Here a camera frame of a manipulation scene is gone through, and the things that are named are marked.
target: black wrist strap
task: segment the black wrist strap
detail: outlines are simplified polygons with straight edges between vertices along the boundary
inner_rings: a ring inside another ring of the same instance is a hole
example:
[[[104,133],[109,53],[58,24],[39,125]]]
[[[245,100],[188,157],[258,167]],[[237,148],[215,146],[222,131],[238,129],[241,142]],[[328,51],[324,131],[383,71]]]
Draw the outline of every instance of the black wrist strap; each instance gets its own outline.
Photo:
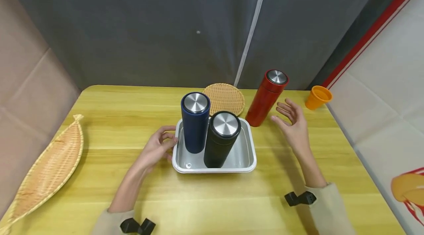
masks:
[[[135,219],[129,218],[121,223],[121,230],[123,233],[137,233],[141,235],[150,235],[155,228],[156,224],[146,218],[140,225]]]
[[[294,192],[290,192],[284,196],[289,206],[297,206],[298,204],[313,204],[317,198],[311,192],[304,192],[297,196]]]

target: blue thermos bottle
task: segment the blue thermos bottle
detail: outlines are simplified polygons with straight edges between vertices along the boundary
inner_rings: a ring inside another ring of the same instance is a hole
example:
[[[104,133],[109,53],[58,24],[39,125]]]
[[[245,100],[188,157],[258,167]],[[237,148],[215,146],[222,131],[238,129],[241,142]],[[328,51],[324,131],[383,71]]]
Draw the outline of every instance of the blue thermos bottle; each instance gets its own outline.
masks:
[[[184,142],[187,151],[200,153],[205,147],[211,102],[200,92],[191,92],[181,100]]]

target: stainless steel lid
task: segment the stainless steel lid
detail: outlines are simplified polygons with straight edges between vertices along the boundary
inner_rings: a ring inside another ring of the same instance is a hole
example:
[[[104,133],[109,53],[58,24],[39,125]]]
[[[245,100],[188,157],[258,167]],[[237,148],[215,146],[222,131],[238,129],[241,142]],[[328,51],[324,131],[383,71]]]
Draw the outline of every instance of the stainless steel lid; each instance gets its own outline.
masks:
[[[237,132],[238,121],[237,118],[228,112],[217,114],[212,122],[213,128],[218,134],[223,136],[231,136]]]
[[[207,108],[208,99],[201,93],[191,93],[184,99],[184,106],[191,113],[201,113]]]
[[[287,76],[278,70],[271,70],[266,74],[266,77],[275,84],[285,84],[287,82]]]

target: orange plastic cup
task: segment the orange plastic cup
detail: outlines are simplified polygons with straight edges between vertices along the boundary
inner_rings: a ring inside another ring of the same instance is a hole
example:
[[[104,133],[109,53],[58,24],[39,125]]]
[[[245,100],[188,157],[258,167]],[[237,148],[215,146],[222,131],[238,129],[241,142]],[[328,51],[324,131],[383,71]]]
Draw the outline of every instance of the orange plastic cup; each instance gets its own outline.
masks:
[[[320,85],[315,85],[311,89],[311,93],[309,94],[309,97],[305,103],[305,106],[309,110],[315,110],[321,105],[331,101],[332,98],[333,98],[333,95],[328,89]]]

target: leaf-shaped wicker basket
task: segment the leaf-shaped wicker basket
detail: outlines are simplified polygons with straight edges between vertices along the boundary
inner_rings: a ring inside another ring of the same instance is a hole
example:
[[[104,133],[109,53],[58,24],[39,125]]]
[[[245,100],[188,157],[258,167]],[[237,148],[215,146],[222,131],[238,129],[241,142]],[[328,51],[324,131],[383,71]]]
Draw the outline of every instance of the leaf-shaped wicker basket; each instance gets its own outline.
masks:
[[[219,111],[232,112],[240,115],[243,112],[245,101],[240,90],[233,85],[226,83],[215,83],[207,86],[203,93],[209,97],[211,101],[210,115],[214,115]]]
[[[6,226],[0,235],[8,235],[11,226],[50,199],[67,182],[81,159],[84,138],[79,120],[59,134],[35,161],[20,185],[9,208]]]

